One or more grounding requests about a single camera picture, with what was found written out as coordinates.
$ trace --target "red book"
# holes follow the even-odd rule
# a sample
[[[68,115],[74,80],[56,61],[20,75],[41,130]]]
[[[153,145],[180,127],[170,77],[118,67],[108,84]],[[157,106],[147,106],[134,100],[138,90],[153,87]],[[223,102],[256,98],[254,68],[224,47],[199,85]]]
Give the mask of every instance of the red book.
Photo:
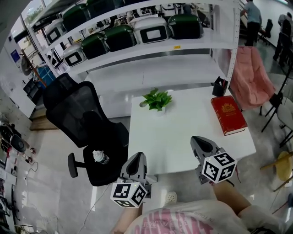
[[[247,123],[232,96],[214,97],[211,104],[225,136],[245,130]]]

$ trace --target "standing person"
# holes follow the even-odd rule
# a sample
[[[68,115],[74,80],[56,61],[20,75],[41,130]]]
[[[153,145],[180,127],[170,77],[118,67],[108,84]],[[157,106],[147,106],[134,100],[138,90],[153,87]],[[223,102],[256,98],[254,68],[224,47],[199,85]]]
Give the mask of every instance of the standing person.
[[[253,46],[253,41],[257,39],[258,31],[260,30],[262,19],[260,10],[253,3],[253,0],[246,0],[247,3],[241,11],[240,16],[247,13],[247,41],[246,46]]]
[[[292,21],[292,15],[290,14],[290,12],[287,12],[287,15],[280,15],[279,19],[278,19],[278,24],[280,25],[280,33],[279,33],[279,38],[278,38],[278,44],[275,50],[275,55],[273,57],[273,59],[276,61],[279,57],[279,54],[282,50],[282,45],[281,45],[281,33],[285,33],[285,28],[284,28],[284,21],[288,20],[290,25],[291,25],[291,35],[289,35],[292,39],[293,37],[293,21]],[[283,65],[283,61],[282,59],[280,59],[280,65]]]
[[[217,200],[177,203],[175,192],[163,208],[142,214],[125,208],[111,234],[283,234],[286,224],[269,211],[252,206],[229,182],[213,186]]]

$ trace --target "pink cloth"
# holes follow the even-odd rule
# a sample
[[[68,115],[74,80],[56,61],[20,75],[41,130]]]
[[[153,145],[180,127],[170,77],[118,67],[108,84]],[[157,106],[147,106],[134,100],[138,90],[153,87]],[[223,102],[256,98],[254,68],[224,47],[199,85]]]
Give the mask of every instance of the pink cloth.
[[[261,106],[273,96],[275,87],[257,48],[238,47],[230,87],[243,110]]]

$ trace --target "green storage box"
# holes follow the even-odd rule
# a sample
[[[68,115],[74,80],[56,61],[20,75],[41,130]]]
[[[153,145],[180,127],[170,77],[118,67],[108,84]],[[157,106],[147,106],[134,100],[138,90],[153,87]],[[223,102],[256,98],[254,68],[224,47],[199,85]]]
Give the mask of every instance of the green storage box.
[[[81,48],[87,59],[92,59],[109,51],[105,45],[105,36],[100,33],[94,33],[84,39],[81,43]]]
[[[128,25],[119,25],[110,28],[105,33],[105,42],[111,52],[125,49],[137,44],[133,30]]]
[[[87,0],[87,9],[91,18],[124,6],[123,0]]]
[[[173,39],[200,38],[203,34],[201,21],[195,15],[182,14],[171,16],[168,24],[171,28]]]
[[[70,8],[67,12],[64,13],[63,25],[69,32],[89,19],[90,15],[87,10],[87,5],[79,4]]]

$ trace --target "white table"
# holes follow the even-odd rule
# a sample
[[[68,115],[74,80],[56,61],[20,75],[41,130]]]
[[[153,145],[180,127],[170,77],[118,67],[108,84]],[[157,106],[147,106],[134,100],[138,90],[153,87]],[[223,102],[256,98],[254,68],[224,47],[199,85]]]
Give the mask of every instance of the white table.
[[[202,136],[223,147],[236,159],[256,152],[249,129],[224,136],[211,105],[213,87],[172,91],[163,116],[148,106],[143,97],[132,99],[128,158],[141,151],[146,155],[147,173],[157,175],[194,170],[199,165],[190,145],[192,136]]]

